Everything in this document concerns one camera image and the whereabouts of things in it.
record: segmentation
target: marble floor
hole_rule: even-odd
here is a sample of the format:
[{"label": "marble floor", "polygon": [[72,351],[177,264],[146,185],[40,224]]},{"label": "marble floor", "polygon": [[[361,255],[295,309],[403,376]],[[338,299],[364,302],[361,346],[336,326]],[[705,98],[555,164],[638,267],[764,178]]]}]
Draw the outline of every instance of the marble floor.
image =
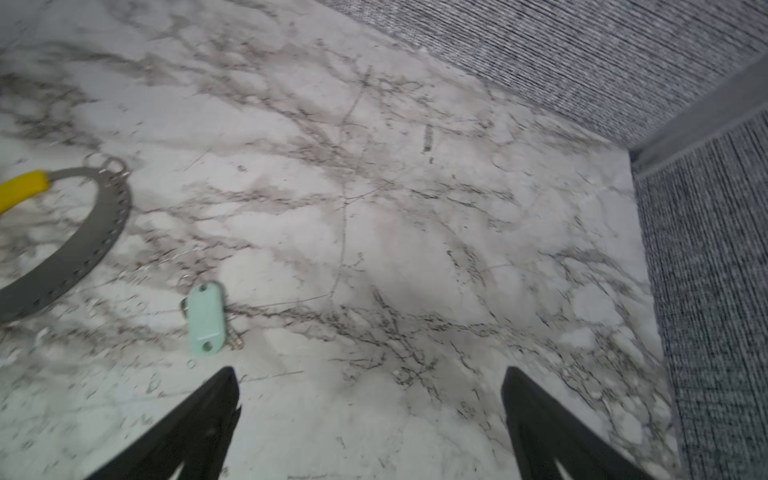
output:
[{"label": "marble floor", "polygon": [[[113,155],[134,209],[0,330],[0,477],[83,478],[226,365],[222,478],[518,478],[508,366],[680,475],[625,150],[311,0],[2,9],[0,180]],[[0,286],[94,192],[3,214]],[[205,279],[243,348],[195,359]]]}]

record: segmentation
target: metal strip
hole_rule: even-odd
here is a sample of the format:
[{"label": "metal strip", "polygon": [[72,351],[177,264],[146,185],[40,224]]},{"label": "metal strip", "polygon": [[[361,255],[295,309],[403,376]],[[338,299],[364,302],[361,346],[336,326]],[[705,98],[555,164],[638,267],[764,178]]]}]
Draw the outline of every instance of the metal strip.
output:
[{"label": "metal strip", "polygon": [[93,210],[78,231],[50,257],[22,278],[0,290],[0,324],[38,312],[66,293],[104,258],[125,227],[131,211],[126,172],[91,167],[48,174],[48,180],[88,177],[98,193]]},{"label": "metal strip", "polygon": [[768,105],[768,55],[734,75],[660,130],[630,149],[632,171],[643,177],[674,161],[714,134]]}]

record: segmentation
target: key tag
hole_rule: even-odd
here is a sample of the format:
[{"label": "key tag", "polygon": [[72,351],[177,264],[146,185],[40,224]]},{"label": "key tag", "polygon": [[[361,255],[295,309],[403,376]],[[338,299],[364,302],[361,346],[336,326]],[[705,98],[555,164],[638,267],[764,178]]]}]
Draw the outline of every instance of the key tag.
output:
[{"label": "key tag", "polygon": [[193,285],[181,300],[181,312],[189,323],[190,347],[195,356],[211,356],[227,339],[224,290],[218,282]]}]

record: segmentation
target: gray metal band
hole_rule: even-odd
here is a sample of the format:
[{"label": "gray metal band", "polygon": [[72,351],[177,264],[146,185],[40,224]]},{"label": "gray metal band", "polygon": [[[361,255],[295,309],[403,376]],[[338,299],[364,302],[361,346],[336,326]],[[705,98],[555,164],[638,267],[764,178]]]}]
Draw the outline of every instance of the gray metal band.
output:
[{"label": "gray metal band", "polygon": [[131,211],[127,171],[78,167],[47,174],[49,181],[67,177],[96,180],[93,210],[78,231],[31,272],[0,290],[0,324],[37,312],[67,292],[93,270],[112,248]]}]

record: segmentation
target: yellow handle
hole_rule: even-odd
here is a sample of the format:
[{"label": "yellow handle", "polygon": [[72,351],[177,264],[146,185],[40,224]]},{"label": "yellow handle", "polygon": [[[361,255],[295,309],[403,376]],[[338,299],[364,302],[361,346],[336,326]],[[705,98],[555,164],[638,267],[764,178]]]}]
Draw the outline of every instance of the yellow handle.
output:
[{"label": "yellow handle", "polygon": [[32,195],[46,191],[49,187],[48,178],[43,170],[19,175],[0,184],[0,214]]}]

